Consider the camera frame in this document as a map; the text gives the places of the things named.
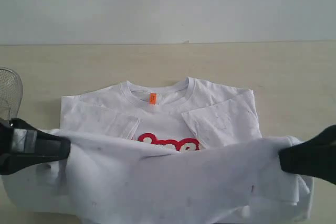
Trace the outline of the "white t-shirt red print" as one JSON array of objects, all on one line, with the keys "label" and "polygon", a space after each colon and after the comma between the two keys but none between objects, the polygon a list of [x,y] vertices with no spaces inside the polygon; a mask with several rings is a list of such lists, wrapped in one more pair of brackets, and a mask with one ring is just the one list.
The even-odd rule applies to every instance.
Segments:
[{"label": "white t-shirt red print", "polygon": [[2,177],[14,205],[82,223],[284,223],[310,217],[314,181],[281,170],[292,136],[263,138],[250,89],[187,78],[61,98],[66,160]]}]

